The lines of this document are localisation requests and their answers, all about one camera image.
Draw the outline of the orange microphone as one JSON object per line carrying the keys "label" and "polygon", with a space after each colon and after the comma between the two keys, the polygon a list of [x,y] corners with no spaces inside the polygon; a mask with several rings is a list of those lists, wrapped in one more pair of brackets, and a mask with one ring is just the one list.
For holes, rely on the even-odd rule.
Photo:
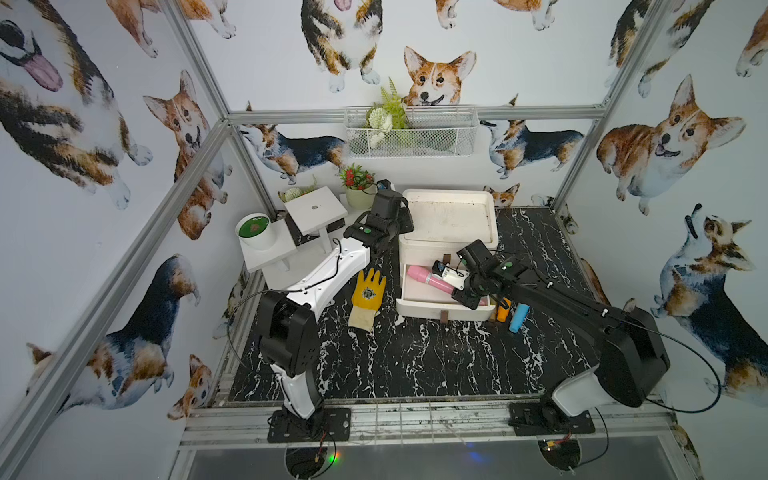
{"label": "orange microphone", "polygon": [[511,303],[507,298],[502,298],[499,300],[496,306],[495,320],[500,323],[506,323],[509,318],[511,308]]}

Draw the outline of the white drawer cabinet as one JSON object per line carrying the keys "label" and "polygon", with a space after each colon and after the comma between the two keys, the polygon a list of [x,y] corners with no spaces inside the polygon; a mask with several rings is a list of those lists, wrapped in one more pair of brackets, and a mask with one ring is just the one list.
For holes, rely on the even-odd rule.
{"label": "white drawer cabinet", "polygon": [[451,295],[408,275],[411,266],[431,268],[449,260],[457,268],[457,252],[475,240],[490,250],[498,245],[492,195],[485,191],[409,189],[403,193],[414,230],[399,236],[401,294],[396,309],[403,317],[483,322],[495,310],[488,296],[477,309],[464,307]]}

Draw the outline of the blue microphone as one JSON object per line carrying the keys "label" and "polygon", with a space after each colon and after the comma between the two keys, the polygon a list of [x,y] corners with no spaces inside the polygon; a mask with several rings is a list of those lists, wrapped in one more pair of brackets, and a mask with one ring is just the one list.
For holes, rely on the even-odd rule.
{"label": "blue microphone", "polygon": [[511,320],[509,322],[508,330],[511,333],[518,333],[525,322],[530,306],[520,303],[514,309]]}

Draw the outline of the pink microphone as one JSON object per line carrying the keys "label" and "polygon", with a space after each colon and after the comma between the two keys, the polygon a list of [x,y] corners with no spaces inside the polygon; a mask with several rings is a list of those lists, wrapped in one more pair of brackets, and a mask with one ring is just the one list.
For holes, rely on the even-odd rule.
{"label": "pink microphone", "polygon": [[432,273],[424,266],[411,265],[407,268],[407,276],[423,284],[430,285],[447,294],[452,294],[455,287],[443,280],[439,275]]}

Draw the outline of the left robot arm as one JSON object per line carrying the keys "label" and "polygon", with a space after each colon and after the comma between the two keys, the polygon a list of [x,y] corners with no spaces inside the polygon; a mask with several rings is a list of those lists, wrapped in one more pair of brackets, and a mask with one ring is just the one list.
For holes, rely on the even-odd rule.
{"label": "left robot arm", "polygon": [[256,315],[257,344],[279,381],[283,406],[295,417],[309,420],[323,403],[315,379],[322,312],[356,278],[350,319],[355,326],[370,327],[383,302],[387,277],[364,268],[399,235],[413,230],[408,200],[391,188],[380,190],[371,209],[346,228],[329,256],[305,279],[286,290],[262,294]]}

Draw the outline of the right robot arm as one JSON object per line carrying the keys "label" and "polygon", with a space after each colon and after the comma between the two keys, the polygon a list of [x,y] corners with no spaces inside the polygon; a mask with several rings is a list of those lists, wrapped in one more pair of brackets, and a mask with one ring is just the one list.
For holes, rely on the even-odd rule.
{"label": "right robot arm", "polygon": [[461,305],[475,310],[489,297],[508,312],[508,330],[518,332],[530,310],[541,311],[586,339],[598,352],[596,366],[569,377],[546,393],[545,410],[577,417],[610,403],[641,406],[670,367],[670,360],[652,316],[626,312],[559,286],[529,264],[493,254],[476,240],[458,251],[467,274],[452,293]]}

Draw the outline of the green pot red flowers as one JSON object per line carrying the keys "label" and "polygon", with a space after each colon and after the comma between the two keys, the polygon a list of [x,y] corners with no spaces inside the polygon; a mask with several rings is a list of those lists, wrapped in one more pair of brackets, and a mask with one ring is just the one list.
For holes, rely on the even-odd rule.
{"label": "green pot red flowers", "polygon": [[375,174],[351,164],[344,166],[339,175],[349,206],[354,210],[369,210],[378,191]]}

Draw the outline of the white stepped display shelf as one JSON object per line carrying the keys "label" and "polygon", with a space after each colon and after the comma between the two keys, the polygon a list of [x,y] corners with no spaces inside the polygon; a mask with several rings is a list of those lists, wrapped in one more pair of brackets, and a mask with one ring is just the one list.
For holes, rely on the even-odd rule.
{"label": "white stepped display shelf", "polygon": [[266,250],[257,250],[241,241],[244,267],[260,272],[266,284],[275,289],[289,287],[301,280],[330,253],[331,240],[339,238],[352,218],[346,199],[322,187],[285,205],[287,216],[273,224],[276,241]]}

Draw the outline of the yellow work glove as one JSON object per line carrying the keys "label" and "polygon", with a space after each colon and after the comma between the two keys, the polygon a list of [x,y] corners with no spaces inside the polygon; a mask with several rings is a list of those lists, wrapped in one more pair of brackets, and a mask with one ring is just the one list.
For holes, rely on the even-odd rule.
{"label": "yellow work glove", "polygon": [[381,272],[370,269],[368,273],[358,273],[356,288],[352,295],[352,310],[348,325],[353,328],[372,332],[375,316],[379,311],[387,283],[387,277]]}

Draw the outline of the small white flower plant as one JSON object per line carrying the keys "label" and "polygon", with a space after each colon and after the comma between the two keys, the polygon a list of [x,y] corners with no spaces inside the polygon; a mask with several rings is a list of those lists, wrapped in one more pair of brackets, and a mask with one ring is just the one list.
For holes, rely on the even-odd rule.
{"label": "small white flower plant", "polygon": [[281,202],[288,203],[296,200],[304,195],[312,193],[318,188],[317,180],[314,180],[311,185],[308,186],[293,186],[283,191],[278,191],[277,195]]}

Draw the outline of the green fern plant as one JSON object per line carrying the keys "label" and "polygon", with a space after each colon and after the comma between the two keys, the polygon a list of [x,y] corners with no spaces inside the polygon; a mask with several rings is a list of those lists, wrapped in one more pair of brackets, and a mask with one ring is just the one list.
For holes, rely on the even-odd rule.
{"label": "green fern plant", "polygon": [[376,148],[394,130],[409,128],[406,104],[398,94],[391,78],[388,82],[387,88],[380,88],[381,101],[375,103],[366,114],[365,128],[370,149]]}

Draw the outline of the white cup green inside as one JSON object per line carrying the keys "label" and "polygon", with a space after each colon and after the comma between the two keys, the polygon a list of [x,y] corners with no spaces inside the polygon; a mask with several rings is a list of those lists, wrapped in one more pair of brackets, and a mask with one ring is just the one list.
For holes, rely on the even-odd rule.
{"label": "white cup green inside", "polygon": [[238,239],[246,246],[266,251],[277,242],[276,228],[271,219],[263,213],[253,213],[243,217],[235,227]]}

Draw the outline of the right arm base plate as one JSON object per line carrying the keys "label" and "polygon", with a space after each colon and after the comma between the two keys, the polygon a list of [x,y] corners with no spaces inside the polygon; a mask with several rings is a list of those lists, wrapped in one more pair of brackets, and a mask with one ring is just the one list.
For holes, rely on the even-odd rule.
{"label": "right arm base plate", "polygon": [[517,436],[565,436],[592,434],[596,431],[589,413],[569,417],[552,402],[512,402],[508,405],[508,411],[508,425]]}

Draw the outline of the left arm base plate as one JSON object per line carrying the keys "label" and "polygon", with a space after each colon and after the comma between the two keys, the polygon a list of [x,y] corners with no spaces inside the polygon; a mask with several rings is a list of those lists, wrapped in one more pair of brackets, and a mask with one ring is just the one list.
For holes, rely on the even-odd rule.
{"label": "left arm base plate", "polygon": [[269,443],[296,443],[325,440],[347,441],[350,437],[350,408],[321,408],[309,419],[302,419],[285,407],[268,418]]}

